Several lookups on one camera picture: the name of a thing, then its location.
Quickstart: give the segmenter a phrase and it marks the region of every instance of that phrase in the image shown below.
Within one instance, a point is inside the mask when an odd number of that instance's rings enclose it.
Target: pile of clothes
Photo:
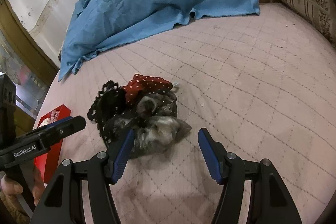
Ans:
[[[131,158],[166,151],[184,138],[191,127],[177,118],[173,84],[160,77],[135,74],[126,86],[108,81],[88,111],[108,147],[125,127],[136,138]]]

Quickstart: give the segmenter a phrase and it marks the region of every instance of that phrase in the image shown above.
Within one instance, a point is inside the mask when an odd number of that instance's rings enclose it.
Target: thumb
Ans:
[[[5,195],[22,194],[23,187],[16,181],[8,178],[6,175],[1,179],[1,188]]]

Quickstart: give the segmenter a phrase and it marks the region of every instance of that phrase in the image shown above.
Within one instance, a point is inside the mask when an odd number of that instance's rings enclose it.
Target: bed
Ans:
[[[336,53],[310,23],[282,4],[259,16],[203,18],[187,26],[101,53],[77,75],[56,76],[40,117],[65,104],[72,116],[90,108],[108,80],[135,73],[179,82],[178,116],[190,135],[162,155],[129,160],[111,187],[122,223],[210,223],[221,187],[197,143],[214,140],[246,160],[269,158],[302,218],[314,223],[336,188]],[[95,124],[63,141],[60,161],[105,150]],[[246,183],[239,223],[247,217]],[[92,223],[83,186],[87,223]]]

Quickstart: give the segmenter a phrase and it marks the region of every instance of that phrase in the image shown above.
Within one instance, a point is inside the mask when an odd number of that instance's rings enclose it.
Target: silver screw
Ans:
[[[265,164],[266,166],[271,165],[271,161],[269,159],[263,159],[262,163]]]
[[[65,159],[65,160],[62,161],[62,164],[64,166],[68,166],[70,163],[71,163],[71,160],[69,160],[69,159]]]
[[[232,153],[232,152],[229,152],[229,153],[226,154],[226,156],[227,156],[229,159],[233,160],[233,159],[236,157],[236,154],[235,154],[235,153]]]
[[[103,158],[106,157],[106,153],[105,153],[105,152],[99,152],[99,153],[97,154],[97,157],[98,157],[99,159],[103,159]]]

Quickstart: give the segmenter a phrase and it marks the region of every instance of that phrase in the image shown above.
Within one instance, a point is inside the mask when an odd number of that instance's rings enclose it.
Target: red polka dot fabric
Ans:
[[[140,91],[153,92],[159,89],[172,89],[173,84],[161,77],[135,74],[128,85],[122,86],[122,88],[126,91],[126,104],[131,106]]]

